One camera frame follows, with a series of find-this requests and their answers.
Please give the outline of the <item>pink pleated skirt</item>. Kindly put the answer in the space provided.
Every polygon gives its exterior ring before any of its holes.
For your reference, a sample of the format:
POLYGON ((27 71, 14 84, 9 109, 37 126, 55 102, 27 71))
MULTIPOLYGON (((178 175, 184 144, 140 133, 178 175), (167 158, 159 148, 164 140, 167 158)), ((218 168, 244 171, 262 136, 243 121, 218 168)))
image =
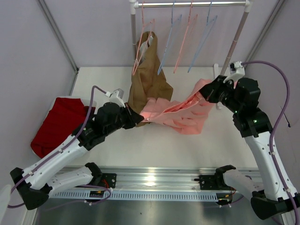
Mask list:
POLYGON ((143 122, 165 125, 183 135, 200 134, 213 104, 207 102, 199 90, 210 82, 209 79, 200 79, 182 102, 149 98, 140 112, 143 122))

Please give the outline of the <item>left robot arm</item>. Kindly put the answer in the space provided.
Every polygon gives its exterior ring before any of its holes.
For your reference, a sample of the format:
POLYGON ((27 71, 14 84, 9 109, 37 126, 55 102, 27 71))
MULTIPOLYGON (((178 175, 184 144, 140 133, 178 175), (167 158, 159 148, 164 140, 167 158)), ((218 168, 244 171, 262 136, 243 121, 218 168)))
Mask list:
POLYGON ((132 129, 143 119, 128 104, 105 103, 51 153, 26 169, 13 169, 12 189, 18 191, 26 209, 33 210, 56 193, 70 188, 86 185, 102 188, 103 173, 95 163, 86 163, 80 169, 60 175, 57 172, 103 143, 110 134, 122 128, 132 129))

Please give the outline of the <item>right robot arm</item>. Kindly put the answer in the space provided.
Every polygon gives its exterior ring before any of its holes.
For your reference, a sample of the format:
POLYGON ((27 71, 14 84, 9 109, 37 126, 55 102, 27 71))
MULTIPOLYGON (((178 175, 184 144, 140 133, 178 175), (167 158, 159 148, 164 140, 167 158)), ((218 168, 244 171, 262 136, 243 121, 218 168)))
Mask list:
POLYGON ((214 184, 219 189, 231 187, 246 197, 254 213, 265 220, 275 215, 297 211, 300 194, 285 172, 272 136, 275 130, 266 113, 258 108, 261 90, 258 82, 241 78, 236 83, 219 75, 199 92, 210 103, 222 103, 233 113, 235 127, 249 146, 261 174, 261 183, 243 175, 232 165, 216 169, 214 184))

